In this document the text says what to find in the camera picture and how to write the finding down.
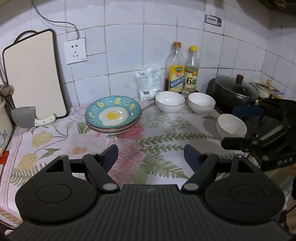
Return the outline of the white plate with sun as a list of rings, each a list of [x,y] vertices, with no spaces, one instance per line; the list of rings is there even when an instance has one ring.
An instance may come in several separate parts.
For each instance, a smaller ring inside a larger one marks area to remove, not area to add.
[[[123,131],[126,131],[128,130],[129,128],[135,126],[140,118],[142,116],[139,115],[134,121],[132,121],[131,123],[127,124],[127,125],[124,125],[124,126],[121,126],[121,127],[118,127],[118,128],[97,128],[93,125],[91,125],[88,121],[86,122],[86,124],[94,131],[96,132],[99,132],[99,133],[119,133],[119,132],[123,132]]]

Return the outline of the pink rabbit patterned plate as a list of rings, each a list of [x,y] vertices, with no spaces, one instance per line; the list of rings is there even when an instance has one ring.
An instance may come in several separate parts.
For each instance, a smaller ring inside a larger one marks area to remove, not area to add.
[[[116,133],[122,133],[126,130],[129,130],[130,128],[134,127],[138,121],[135,121],[127,126],[122,126],[120,128],[110,128],[110,129],[102,129],[102,128],[97,128],[90,123],[86,122],[86,124],[94,131],[101,133],[101,134],[116,134]]]

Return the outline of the blue egg patterned plate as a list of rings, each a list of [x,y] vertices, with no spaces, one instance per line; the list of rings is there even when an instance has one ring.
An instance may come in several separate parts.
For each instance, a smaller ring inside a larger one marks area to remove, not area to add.
[[[134,122],[142,113],[133,98],[121,95],[103,97],[86,108],[85,119],[95,128],[119,128]]]

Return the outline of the small cream saucepan with lid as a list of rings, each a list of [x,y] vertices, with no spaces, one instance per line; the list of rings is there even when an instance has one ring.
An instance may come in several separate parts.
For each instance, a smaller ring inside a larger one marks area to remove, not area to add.
[[[261,98],[276,98],[281,99],[285,95],[285,92],[279,91],[277,88],[271,85],[271,80],[266,82],[255,81],[255,88]]]

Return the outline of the black pot with lid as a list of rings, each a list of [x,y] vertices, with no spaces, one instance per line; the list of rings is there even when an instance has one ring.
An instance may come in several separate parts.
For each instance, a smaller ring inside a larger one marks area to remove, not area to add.
[[[218,75],[210,80],[206,94],[211,96],[222,113],[232,113],[239,106],[254,105],[259,98],[257,90],[244,81],[244,76]]]

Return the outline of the floral tablecloth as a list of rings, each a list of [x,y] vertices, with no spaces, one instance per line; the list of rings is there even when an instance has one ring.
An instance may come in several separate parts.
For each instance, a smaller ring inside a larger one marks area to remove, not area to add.
[[[231,159],[234,151],[221,147],[216,132],[217,112],[194,114],[161,112],[150,100],[141,102],[142,116],[130,130],[100,134],[86,124],[85,108],[73,108],[68,117],[39,128],[16,128],[9,155],[1,159],[1,222],[14,228],[22,223],[15,205],[18,189],[60,155],[80,159],[117,145],[118,159],[109,176],[119,185],[183,185],[193,171],[184,159],[187,144],[203,153]]]

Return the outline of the yellow cap vinegar bottle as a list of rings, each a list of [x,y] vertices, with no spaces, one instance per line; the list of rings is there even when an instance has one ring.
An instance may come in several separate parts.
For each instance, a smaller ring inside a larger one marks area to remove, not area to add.
[[[182,87],[182,95],[188,97],[189,94],[195,92],[196,82],[199,71],[197,61],[197,46],[190,46],[188,58],[185,63],[184,81]]]

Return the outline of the large white ribbed bowl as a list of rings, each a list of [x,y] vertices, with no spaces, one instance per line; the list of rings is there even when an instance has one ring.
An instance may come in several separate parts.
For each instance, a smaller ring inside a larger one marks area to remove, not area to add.
[[[179,113],[185,104],[185,98],[176,92],[163,91],[155,95],[157,108],[163,113]]]

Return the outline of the yellow label cooking wine bottle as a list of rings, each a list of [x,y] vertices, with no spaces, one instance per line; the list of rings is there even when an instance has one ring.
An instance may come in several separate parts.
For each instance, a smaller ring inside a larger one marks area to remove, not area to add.
[[[170,54],[166,59],[166,91],[182,92],[184,71],[185,58],[181,52],[181,42],[173,42]]]

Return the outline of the white plastic seasoning bag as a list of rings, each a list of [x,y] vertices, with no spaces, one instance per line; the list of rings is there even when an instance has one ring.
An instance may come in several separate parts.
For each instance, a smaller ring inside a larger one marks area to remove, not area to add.
[[[145,68],[136,73],[139,101],[154,99],[156,94],[161,91],[161,69],[156,66]]]

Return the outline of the white utensil container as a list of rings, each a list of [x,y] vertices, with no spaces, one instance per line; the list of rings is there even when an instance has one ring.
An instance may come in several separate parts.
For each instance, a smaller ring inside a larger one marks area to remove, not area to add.
[[[13,125],[5,109],[6,101],[1,98],[0,105],[0,154],[3,155],[11,134],[13,132]]]

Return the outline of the metal ladle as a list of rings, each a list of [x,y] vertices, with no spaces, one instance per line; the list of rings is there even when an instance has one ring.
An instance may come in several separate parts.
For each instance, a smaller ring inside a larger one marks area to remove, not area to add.
[[[14,109],[14,106],[11,103],[11,96],[14,93],[14,88],[5,82],[1,82],[0,91],[1,91],[1,97],[6,100],[6,102],[8,103],[11,109]]]

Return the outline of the beige cutting board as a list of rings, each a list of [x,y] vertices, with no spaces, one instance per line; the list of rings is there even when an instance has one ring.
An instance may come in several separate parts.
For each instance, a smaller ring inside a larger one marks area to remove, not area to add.
[[[34,106],[39,119],[68,115],[54,30],[25,31],[4,48],[2,55],[6,80],[14,88],[15,108]]]

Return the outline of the blue wall sticker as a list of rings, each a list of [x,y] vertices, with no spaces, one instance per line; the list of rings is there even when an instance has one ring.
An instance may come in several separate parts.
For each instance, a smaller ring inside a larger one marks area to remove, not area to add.
[[[222,19],[213,15],[205,15],[205,23],[216,26],[216,27],[221,27]]]

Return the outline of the white wall socket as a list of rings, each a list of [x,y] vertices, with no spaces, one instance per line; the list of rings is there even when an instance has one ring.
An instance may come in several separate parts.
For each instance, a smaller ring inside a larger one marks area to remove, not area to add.
[[[86,39],[80,38],[64,42],[66,64],[87,61]]]

